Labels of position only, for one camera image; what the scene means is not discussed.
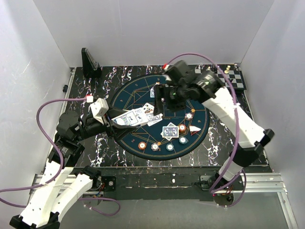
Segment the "blue white poker chip stack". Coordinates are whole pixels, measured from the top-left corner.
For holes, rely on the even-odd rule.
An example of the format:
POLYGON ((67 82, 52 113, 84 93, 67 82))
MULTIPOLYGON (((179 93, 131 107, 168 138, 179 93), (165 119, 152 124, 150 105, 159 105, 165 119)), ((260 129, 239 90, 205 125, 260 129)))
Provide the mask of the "blue white poker chip stack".
POLYGON ((153 144, 151 145, 151 150, 152 150, 152 151, 158 151, 158 150, 159 150, 159 145, 158 145, 157 143, 153 143, 153 144))

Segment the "orange poker chip stack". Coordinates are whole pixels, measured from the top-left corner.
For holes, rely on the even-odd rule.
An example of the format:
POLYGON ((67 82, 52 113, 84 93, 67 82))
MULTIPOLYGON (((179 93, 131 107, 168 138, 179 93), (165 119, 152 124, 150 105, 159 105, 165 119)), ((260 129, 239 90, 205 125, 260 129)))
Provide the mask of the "orange poker chip stack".
POLYGON ((145 142, 140 142, 140 143, 138 144, 138 148, 139 148, 140 150, 144 150, 144 149, 146 148, 146 146, 147 146, 147 144, 146 144, 145 142))

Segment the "blue playing card box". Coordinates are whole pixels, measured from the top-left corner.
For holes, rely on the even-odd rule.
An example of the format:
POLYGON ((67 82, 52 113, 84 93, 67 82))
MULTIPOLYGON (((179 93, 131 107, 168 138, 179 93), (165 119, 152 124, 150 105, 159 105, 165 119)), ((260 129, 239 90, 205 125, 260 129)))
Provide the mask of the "blue playing card box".
POLYGON ((128 111, 114 119, 112 119, 118 125, 137 126, 141 123, 137 120, 134 110, 128 111))

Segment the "blue white chips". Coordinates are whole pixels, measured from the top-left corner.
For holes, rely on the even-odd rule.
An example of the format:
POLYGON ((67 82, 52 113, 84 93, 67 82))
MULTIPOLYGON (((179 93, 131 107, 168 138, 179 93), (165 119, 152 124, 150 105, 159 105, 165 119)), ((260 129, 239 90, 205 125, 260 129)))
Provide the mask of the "blue white chips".
POLYGON ((193 114, 192 113, 186 113, 185 114, 185 120, 192 120, 193 114))

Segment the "deck of playing cards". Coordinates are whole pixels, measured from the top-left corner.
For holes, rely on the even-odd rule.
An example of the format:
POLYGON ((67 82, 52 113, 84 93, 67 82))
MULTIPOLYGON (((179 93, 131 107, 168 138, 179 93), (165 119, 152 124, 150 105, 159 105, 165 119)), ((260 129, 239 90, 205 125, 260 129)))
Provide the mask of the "deck of playing cards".
POLYGON ((136 108, 134 110, 134 113, 135 113, 135 116, 136 116, 137 120, 141 124, 148 123, 148 118, 147 118, 146 113, 145 113, 145 111, 142 107, 136 108))

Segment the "green chips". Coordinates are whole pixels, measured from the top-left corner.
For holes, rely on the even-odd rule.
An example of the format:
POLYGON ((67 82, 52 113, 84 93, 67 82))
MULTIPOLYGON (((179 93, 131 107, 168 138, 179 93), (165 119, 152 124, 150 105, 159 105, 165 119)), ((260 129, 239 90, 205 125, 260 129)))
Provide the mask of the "green chips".
POLYGON ((179 142, 180 142, 180 144, 185 145, 185 144, 187 144, 188 140, 186 137, 181 136, 181 137, 179 137, 179 142))

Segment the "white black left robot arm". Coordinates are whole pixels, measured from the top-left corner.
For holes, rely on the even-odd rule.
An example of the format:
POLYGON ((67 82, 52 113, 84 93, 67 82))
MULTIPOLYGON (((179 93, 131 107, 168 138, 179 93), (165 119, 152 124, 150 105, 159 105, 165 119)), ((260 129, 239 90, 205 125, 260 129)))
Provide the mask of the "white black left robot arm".
POLYGON ((24 210, 10 220, 15 229, 57 229, 70 207, 84 192, 96 191, 102 186, 101 171, 86 166, 76 174, 75 180, 61 193, 66 178, 73 171, 84 146, 82 140, 105 132, 118 140, 137 129, 135 124, 125 124, 120 119, 126 110, 114 107, 90 106, 92 115, 83 121, 75 111, 64 112, 59 117, 57 133, 52 141, 43 178, 32 186, 35 190, 24 210))

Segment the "orange chips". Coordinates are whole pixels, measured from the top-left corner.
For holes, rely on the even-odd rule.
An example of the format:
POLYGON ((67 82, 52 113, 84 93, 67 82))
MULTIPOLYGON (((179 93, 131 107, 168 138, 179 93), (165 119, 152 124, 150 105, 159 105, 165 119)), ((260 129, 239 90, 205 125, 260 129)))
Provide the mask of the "orange chips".
POLYGON ((185 133, 186 130, 187 130, 187 128, 186 128, 186 126, 184 124, 180 124, 178 126, 178 128, 179 128, 179 133, 185 133))

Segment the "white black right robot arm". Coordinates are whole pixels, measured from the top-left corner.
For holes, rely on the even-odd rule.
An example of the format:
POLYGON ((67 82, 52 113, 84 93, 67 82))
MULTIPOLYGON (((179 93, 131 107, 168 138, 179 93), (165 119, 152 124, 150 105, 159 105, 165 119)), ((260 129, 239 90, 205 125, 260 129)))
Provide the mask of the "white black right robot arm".
POLYGON ((242 168, 251 165, 274 137, 274 131, 256 124, 237 104, 236 96, 219 78, 217 72, 206 70, 201 74, 185 61, 163 67, 164 84, 154 86, 155 115, 167 107, 171 112, 186 107, 186 100, 194 100, 216 115, 235 136, 237 144, 218 172, 216 185, 228 189, 242 168))

